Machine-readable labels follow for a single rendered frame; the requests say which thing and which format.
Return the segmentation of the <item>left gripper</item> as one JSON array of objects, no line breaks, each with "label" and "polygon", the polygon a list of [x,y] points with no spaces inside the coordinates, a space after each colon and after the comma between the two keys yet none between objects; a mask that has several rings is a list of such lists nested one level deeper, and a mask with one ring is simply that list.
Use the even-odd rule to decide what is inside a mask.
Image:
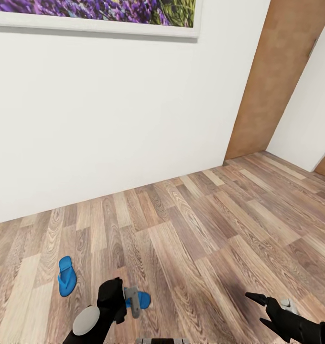
[{"label": "left gripper", "polygon": [[126,303],[125,300],[122,301],[121,306],[119,307],[119,310],[114,318],[114,320],[116,321],[116,323],[121,323],[122,321],[125,320],[125,315],[127,315],[127,308],[126,308]]}]

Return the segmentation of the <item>sandal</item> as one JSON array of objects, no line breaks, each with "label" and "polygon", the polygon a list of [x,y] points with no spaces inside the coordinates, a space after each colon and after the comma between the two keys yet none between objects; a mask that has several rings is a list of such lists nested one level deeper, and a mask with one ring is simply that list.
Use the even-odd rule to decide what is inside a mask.
[{"label": "sandal", "polygon": [[62,297],[67,297],[72,293],[77,283],[70,256],[62,258],[59,261],[59,267],[61,274],[61,276],[58,275],[59,291]]},{"label": "sandal", "polygon": [[[149,294],[145,293],[145,292],[138,292],[138,297],[139,297],[139,302],[140,302],[140,306],[142,309],[147,309],[150,305],[150,296]],[[130,300],[128,297],[128,300],[125,301],[126,303],[126,308],[128,309],[130,307]]]}]

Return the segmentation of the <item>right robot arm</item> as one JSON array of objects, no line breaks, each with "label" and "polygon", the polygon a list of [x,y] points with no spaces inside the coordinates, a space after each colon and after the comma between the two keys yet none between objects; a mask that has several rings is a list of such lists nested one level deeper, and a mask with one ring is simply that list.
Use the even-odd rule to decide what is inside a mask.
[{"label": "right robot arm", "polygon": [[264,318],[260,321],[285,342],[290,343],[292,338],[301,344],[325,344],[325,322],[317,324],[302,317],[291,298],[281,299],[280,306],[275,298],[264,294],[246,292],[245,296],[260,305],[267,305],[265,311],[271,321]]}]

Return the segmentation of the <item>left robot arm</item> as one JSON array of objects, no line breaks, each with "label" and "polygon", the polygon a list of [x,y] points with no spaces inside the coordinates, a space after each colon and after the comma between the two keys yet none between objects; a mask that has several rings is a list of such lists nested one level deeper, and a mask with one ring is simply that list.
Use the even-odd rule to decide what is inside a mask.
[{"label": "left robot arm", "polygon": [[125,288],[122,279],[104,282],[99,287],[97,306],[89,305],[82,310],[63,344],[103,344],[112,322],[125,320],[128,297],[132,317],[137,319],[141,306],[136,285]]}]

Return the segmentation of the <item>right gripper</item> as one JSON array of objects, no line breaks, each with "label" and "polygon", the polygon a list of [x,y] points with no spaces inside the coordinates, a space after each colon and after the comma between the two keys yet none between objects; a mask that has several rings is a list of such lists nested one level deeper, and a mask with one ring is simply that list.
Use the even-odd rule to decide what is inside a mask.
[{"label": "right gripper", "polygon": [[275,298],[266,297],[264,294],[246,292],[245,296],[260,305],[267,305],[265,311],[271,321],[264,318],[260,318],[260,321],[277,333],[285,342],[290,343],[292,338],[301,344],[305,344],[301,331],[304,317],[281,308]]}]

